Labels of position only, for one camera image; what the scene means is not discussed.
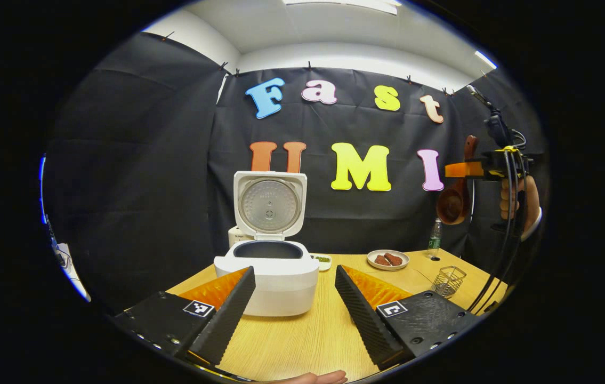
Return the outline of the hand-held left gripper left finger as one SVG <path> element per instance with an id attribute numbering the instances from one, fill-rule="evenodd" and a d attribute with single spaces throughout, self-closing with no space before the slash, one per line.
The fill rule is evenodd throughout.
<path id="1" fill-rule="evenodd" d="M 156 292 L 112 320 L 164 355 L 215 367 L 255 288 L 254 268 L 241 268 L 179 295 Z"/>

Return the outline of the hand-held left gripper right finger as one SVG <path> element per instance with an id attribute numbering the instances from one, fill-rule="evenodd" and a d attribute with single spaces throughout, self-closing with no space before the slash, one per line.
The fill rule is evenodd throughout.
<path id="1" fill-rule="evenodd" d="M 346 265 L 335 288 L 379 370 L 424 359 L 483 319 L 432 290 L 412 294 Z"/>

